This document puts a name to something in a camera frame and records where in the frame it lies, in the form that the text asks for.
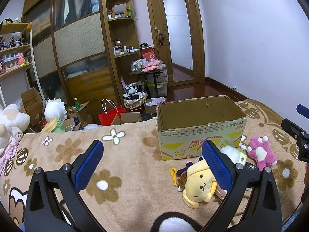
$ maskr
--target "blue gripper pad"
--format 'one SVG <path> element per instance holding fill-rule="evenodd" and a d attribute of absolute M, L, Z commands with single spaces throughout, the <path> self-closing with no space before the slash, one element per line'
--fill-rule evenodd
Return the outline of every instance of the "blue gripper pad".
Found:
<path fill-rule="evenodd" d="M 309 109 L 301 104 L 296 107 L 296 111 L 300 114 L 309 119 Z"/>
<path fill-rule="evenodd" d="M 211 141 L 205 141 L 202 145 L 202 155 L 221 189 L 230 191 L 235 180 L 236 172 L 230 158 L 219 151 Z"/>
<path fill-rule="evenodd" d="M 104 146 L 99 140 L 94 140 L 86 152 L 78 155 L 73 162 L 71 180 L 77 192 L 85 189 L 93 172 L 103 157 Z"/>

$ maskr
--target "table leg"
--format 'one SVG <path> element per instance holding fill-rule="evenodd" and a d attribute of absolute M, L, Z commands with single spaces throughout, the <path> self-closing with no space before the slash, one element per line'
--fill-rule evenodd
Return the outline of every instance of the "table leg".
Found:
<path fill-rule="evenodd" d="M 158 94 L 158 85 L 157 85 L 157 76 L 156 76 L 156 74 L 154 73 L 153 74 L 153 76 L 154 76 L 154 88 L 155 88 L 155 96 L 156 96 L 156 98 L 158 98 L 159 97 L 159 94 Z"/>

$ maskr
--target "small table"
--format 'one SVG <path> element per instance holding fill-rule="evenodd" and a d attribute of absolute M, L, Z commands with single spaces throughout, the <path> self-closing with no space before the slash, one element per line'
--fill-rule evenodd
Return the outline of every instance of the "small table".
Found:
<path fill-rule="evenodd" d="M 129 75 L 137 75 L 138 78 L 141 76 L 141 75 L 144 75 L 145 79 L 147 79 L 147 76 L 148 74 L 152 74 L 153 77 L 154 77 L 154 88 L 155 88 L 155 94 L 156 94 L 156 98 L 159 97 L 159 94 L 158 94 L 158 85 L 157 85 L 157 75 L 160 75 L 163 71 L 166 70 L 166 66 L 163 67 L 162 69 L 154 69 L 152 71 L 149 71 L 149 72 L 144 72 L 144 71 L 132 71 L 131 73 L 129 73 Z"/>

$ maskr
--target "red gift bag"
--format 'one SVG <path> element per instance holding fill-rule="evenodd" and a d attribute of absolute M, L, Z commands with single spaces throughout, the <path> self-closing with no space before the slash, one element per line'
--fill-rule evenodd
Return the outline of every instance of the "red gift bag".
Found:
<path fill-rule="evenodd" d="M 114 106 L 114 109 L 107 111 L 106 110 L 106 103 L 109 102 L 112 106 Z M 120 120 L 120 113 L 126 113 L 127 110 L 125 108 L 123 108 L 121 105 L 116 107 L 114 102 L 111 100 L 107 100 L 107 99 L 103 99 L 102 100 L 102 108 L 104 113 L 100 113 L 98 115 L 98 118 L 102 124 L 102 126 L 107 126 L 107 125 L 111 125 L 115 116 L 118 115 Z"/>

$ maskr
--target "beige blanket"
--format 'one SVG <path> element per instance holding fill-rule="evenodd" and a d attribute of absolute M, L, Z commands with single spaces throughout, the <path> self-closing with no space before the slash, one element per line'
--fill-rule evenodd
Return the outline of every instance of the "beige blanket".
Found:
<path fill-rule="evenodd" d="M 294 139 L 281 130 L 282 118 L 279 115 L 254 100 L 237 104 L 248 116 L 243 143 L 248 145 L 252 136 L 267 135 L 278 158 L 273 172 L 284 220 L 300 201 L 305 163 L 297 159 Z M 215 196 L 209 203 L 202 203 L 199 209 L 192 209 L 184 203 L 182 193 L 173 185 L 170 170 L 185 167 L 188 159 L 163 161 L 156 121 L 149 120 L 87 131 L 26 134 L 15 158 L 8 163 L 0 178 L 1 202 L 17 224 L 24 222 L 24 205 L 34 169 L 56 170 L 64 163 L 72 163 L 94 139 L 103 140 L 104 156 L 80 195 L 108 232 L 150 231 L 155 220 L 156 223 L 164 220 L 158 217 L 165 212 L 189 216 L 197 222 L 191 221 L 191 226 L 198 230 L 199 224 L 204 226 L 221 203 Z M 250 190 L 246 191 L 232 225 L 239 221 L 249 195 Z"/>

